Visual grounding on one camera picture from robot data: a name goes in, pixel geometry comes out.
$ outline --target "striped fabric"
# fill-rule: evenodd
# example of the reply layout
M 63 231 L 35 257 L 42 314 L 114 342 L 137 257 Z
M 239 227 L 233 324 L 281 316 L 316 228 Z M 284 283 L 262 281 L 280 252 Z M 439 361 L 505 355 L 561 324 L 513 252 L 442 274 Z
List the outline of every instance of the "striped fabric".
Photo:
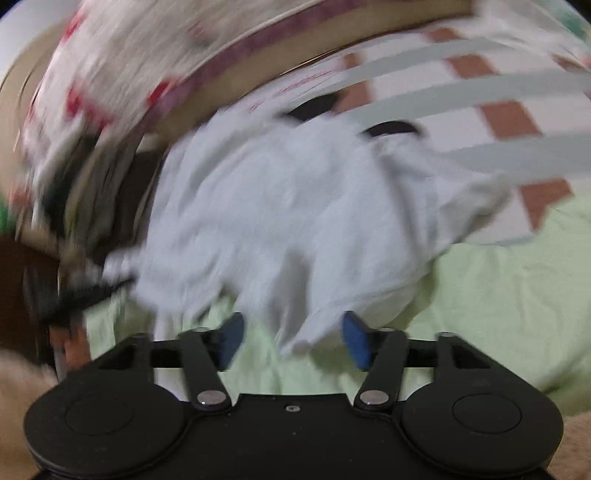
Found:
M 411 121 L 460 164 L 507 172 L 511 198 L 466 241 L 527 238 L 547 205 L 591 190 L 591 74 L 569 59 L 474 36 L 468 22 L 464 29 L 386 35 L 328 61 L 335 58 L 343 79 L 314 86 L 286 107 L 338 91 L 333 110 L 361 129 Z

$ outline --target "silver screw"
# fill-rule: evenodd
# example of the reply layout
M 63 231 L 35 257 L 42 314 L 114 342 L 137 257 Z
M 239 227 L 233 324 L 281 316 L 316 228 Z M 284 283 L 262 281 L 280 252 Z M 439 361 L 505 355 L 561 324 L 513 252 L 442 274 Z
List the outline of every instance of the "silver screw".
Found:
M 381 390 L 367 390 L 359 396 L 359 399 L 366 405 L 384 405 L 390 397 Z
M 226 394 L 219 390 L 206 390 L 197 395 L 197 401 L 206 407 L 212 407 L 224 403 L 226 398 Z

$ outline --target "purple stripe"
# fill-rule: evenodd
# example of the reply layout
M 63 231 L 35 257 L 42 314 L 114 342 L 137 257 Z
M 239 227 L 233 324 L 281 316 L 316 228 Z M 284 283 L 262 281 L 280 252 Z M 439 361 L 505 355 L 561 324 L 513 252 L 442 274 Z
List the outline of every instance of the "purple stripe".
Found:
M 145 129 L 158 118 L 170 113 L 174 107 L 184 102 L 192 92 L 218 77 L 228 68 L 247 59 L 254 53 L 338 17 L 356 8 L 364 7 L 368 0 L 324 0 L 322 3 L 306 8 L 283 20 L 265 27 L 226 48 L 214 58 L 199 67 L 185 81 L 169 90 L 148 110 L 144 120 L 138 125 Z

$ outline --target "green bed sheet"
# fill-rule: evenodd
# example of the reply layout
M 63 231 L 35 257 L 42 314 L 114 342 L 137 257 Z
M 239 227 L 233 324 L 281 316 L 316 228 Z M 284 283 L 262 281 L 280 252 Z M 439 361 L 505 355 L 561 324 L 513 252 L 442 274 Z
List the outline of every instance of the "green bed sheet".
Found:
M 168 321 L 178 333 L 198 325 L 213 328 L 232 307 L 225 297 L 203 318 Z M 93 357 L 153 328 L 150 314 L 128 301 L 125 292 L 85 316 Z M 563 414 L 591 409 L 591 196 L 552 207 L 541 232 L 527 244 L 454 245 L 434 263 L 419 297 L 390 326 L 417 339 L 455 332 L 547 393 Z M 338 392 L 352 398 L 364 378 L 344 348 L 281 357 L 274 339 L 256 322 L 247 323 L 245 341 L 221 376 L 234 399 L 239 393 Z M 401 397 L 430 379 L 429 369 L 407 369 Z

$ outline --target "crumpled white garment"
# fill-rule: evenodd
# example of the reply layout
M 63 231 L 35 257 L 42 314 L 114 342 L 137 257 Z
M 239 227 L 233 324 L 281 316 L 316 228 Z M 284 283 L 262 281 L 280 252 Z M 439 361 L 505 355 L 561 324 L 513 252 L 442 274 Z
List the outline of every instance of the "crumpled white garment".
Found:
M 135 273 L 157 313 L 199 314 L 229 291 L 286 354 L 339 339 L 346 310 L 385 325 L 506 185 L 411 134 L 358 132 L 331 114 L 218 113 L 171 150 L 145 245 L 112 255 L 106 275 Z

